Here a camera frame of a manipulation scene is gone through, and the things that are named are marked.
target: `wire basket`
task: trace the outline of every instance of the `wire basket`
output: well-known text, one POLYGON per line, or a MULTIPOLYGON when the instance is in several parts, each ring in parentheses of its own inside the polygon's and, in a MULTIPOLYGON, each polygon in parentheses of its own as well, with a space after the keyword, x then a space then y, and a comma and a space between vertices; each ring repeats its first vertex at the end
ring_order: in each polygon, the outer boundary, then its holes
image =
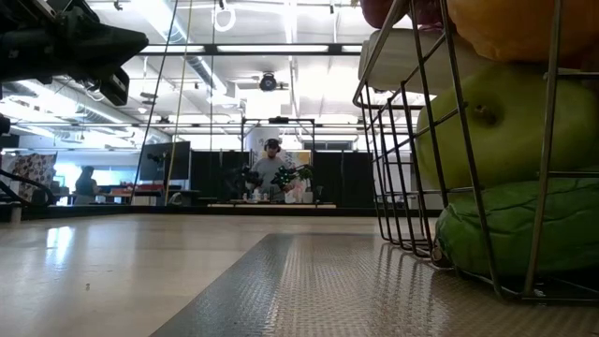
POLYGON ((598 302, 599 291, 592 287, 598 284, 597 281, 599 280, 599 272, 586 271, 584 274, 572 272, 565 277, 541 277, 536 272, 539 246, 541 242, 541 232, 543 228, 543 217, 548 193, 548 178, 599 178, 599 172, 556 172, 549 170, 551 142, 553 139, 553 120, 555 114, 557 79, 579 78, 581 80, 599 80, 599 74, 597 73, 561 73, 558 69, 562 0, 555 0, 549 67, 547 73, 548 95, 543 136, 543 152, 539 169, 540 191, 533 224, 533 239, 531 242, 530 261, 525 277, 517 279, 502 277, 497 270, 496 258, 492 247, 489 226, 485 214, 485 206, 482 198, 482 187, 478 179, 475 156, 473 153, 472 141, 470 138, 468 121, 465 113, 465 108, 467 107, 468 103, 464 101, 464 97, 462 95, 456 49, 454 45, 453 32, 451 31, 453 28, 451 28, 452 25, 450 24, 448 18, 447 2, 446 0, 439 0, 442 11, 443 26, 446 29, 436 43, 431 47, 431 49, 428 52, 423 53, 421 50, 420 35, 417 29, 415 0, 407 1, 395 0, 393 2, 390 11, 387 14, 383 28, 381 29, 373 47, 373 52, 368 58, 366 66, 364 67, 364 71, 361 74, 362 76, 360 78, 360 83, 353 98, 354 105, 362 110, 367 150, 369 154, 371 154, 372 159, 371 168, 376 169, 376 172, 371 172, 371 176, 373 177, 374 204, 378 217, 378 226, 381 237, 384 240, 401 247, 401 249, 413 253, 415 256, 431 259, 436 254, 436 251, 433 247, 431 219, 429 219, 428 216, 429 213, 427 212, 425 196, 439 195, 443 201, 444 207, 446 207, 448 205, 447 195, 454 193, 471 193, 474 195, 475 205, 478 211, 478 218, 480 220, 482 232, 481 240, 483 240, 489 262, 489 277, 461 271, 453 266, 458 275, 469 279, 480 280, 492 285, 495 293, 503 299, 527 300, 544 303, 598 302), (387 37, 389 36, 391 27, 394 23, 392 20, 395 17, 395 13, 397 13, 401 7, 405 6, 407 1, 409 1, 411 17, 413 19, 412 31, 416 44, 417 65, 415 65, 414 70, 408 75, 408 77, 401 81, 399 88, 390 98, 387 99, 387 103, 385 105, 372 104, 368 78, 373 72, 374 65, 377 62, 387 37), (431 113, 431 99, 425 66, 429 58, 434 53, 440 52, 440 47, 443 45, 446 45, 449 66, 451 67, 451 77, 455 88, 457 108, 435 121, 431 113), (423 107, 411 106, 407 104, 405 91, 406 83, 408 83, 416 74, 419 74, 422 82, 422 92, 425 98, 424 108, 426 108, 429 121, 429 125, 418 132, 414 131, 411 111, 420 110, 423 107), (394 99, 399 95, 401 95, 402 104, 393 105, 394 99), (407 122, 407 132, 405 134, 399 133, 396 130, 396 125, 394 125, 395 110, 402 110, 405 114, 405 119, 407 122), (382 116, 384 114, 388 114, 388 118, 390 120, 390 134, 393 138, 392 144, 387 144, 384 137, 386 134, 386 130, 382 122, 382 116), (438 140, 435 132, 436 126, 451 118, 460 119, 463 142, 468 160, 468 169, 470 170, 472 182, 471 186, 456 189, 446 188, 443 167, 441 165, 439 155, 438 140), (417 155, 415 155, 416 139, 426 133, 430 133, 431 135, 431 145, 435 160, 436 173, 440 185, 439 190, 423 189, 423 183, 418 166, 418 158, 417 155), (407 136, 407 139, 398 141, 398 136, 407 136), (399 149, 405 145, 409 145, 411 153, 413 154, 412 159, 408 162, 402 162, 399 153, 399 149), (389 157, 394 154, 395 158, 397 158, 397 161, 392 162, 389 160, 389 157), (408 191, 406 188, 406 179, 410 179, 410 177, 404 177, 402 166, 405 165, 410 165, 413 167, 416 181, 416 191, 414 192, 408 191), (393 186, 391 179, 393 169, 396 169, 399 172, 401 182, 399 190, 396 190, 397 186, 393 186), (375 180, 374 174, 379 177, 378 182, 375 180), (382 182, 382 177, 386 177, 386 180, 388 180, 388 188, 382 182), (377 192, 376 184, 378 184, 380 193, 377 192), (398 209, 397 200, 399 198, 403 200, 402 210, 398 209), (415 210, 410 209, 409 202, 407 202, 409 198, 415 199, 417 205, 415 210), (401 213, 404 214, 405 220, 407 222, 408 237, 405 237, 405 234, 402 234, 401 231, 401 213), (412 219, 412 215, 415 213, 417 213, 419 224, 418 227, 415 226, 415 221, 412 219))

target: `man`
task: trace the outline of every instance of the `man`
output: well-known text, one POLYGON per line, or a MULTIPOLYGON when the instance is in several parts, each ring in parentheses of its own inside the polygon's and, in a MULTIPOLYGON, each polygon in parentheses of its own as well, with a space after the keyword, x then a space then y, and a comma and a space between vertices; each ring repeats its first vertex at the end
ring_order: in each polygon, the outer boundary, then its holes
POLYGON ((277 154, 281 152, 281 145, 278 139, 269 139, 264 144, 264 150, 266 151, 267 157, 258 160, 252 167, 252 171, 258 173, 258 178, 262 180, 260 186, 248 183, 248 188, 254 191, 256 188, 261 195, 268 193, 269 196, 272 194, 272 201, 284 201, 285 192, 290 191, 293 185, 289 184, 284 187, 281 191, 278 185, 270 183, 275 177, 275 173, 279 171, 280 167, 289 169, 289 166, 279 158, 277 154))
POLYGON ((84 167, 81 170, 77 182, 75 183, 75 205, 88 205, 95 201, 95 195, 99 192, 97 183, 92 176, 94 175, 93 167, 84 167))

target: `metallic mat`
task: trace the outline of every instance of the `metallic mat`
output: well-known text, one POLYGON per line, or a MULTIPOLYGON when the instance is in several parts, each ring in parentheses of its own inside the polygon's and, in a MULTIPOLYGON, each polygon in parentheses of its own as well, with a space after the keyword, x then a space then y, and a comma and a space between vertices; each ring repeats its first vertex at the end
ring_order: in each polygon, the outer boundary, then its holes
POLYGON ((374 236, 270 234, 153 336, 599 336, 599 308, 503 302, 374 236))

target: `green apple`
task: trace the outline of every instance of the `green apple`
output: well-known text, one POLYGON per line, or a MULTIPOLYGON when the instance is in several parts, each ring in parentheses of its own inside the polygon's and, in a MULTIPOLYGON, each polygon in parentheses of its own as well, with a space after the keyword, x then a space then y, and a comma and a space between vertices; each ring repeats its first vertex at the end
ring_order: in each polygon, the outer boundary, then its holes
MULTIPOLYGON (((476 168, 485 187, 534 180, 539 170, 547 83, 536 66, 497 64, 462 82, 476 168)), ((436 120, 457 106, 453 88, 431 102, 436 120)), ((417 130, 428 126, 427 112, 417 130)), ((472 185, 458 115, 436 127, 447 188, 472 185)), ((558 81, 550 169, 594 164, 599 151, 599 101, 577 81, 558 81)), ((420 171, 438 188, 431 133, 416 139, 420 171)))

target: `black partition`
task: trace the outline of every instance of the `black partition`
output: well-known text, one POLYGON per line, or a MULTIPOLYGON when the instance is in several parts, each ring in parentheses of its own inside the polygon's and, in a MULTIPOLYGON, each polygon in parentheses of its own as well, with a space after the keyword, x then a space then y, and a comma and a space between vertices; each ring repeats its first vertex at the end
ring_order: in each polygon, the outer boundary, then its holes
POLYGON ((374 207, 370 163, 369 154, 343 153, 343 207, 374 207))
POLYGON ((313 160, 314 188, 322 186, 320 201, 343 204, 342 154, 315 152, 313 160))
POLYGON ((203 198, 231 200, 238 198, 235 183, 240 178, 241 166, 249 161, 249 153, 192 151, 190 184, 203 198))
MULTIPOLYGON (((249 153, 243 154, 248 163, 249 153)), ((236 181, 243 163, 239 152, 192 151, 190 184, 203 198, 227 201, 239 198, 236 181)), ((369 155, 357 152, 315 152, 314 188, 323 187, 321 201, 340 208, 372 208, 369 155)))
MULTIPOLYGON (((191 151, 189 141, 175 143, 175 156, 172 159, 171 180, 189 179, 189 154, 191 151)), ((148 144, 143 147, 139 168, 139 179, 143 181, 164 180, 166 170, 170 163, 167 158, 172 155, 172 143, 148 144)))

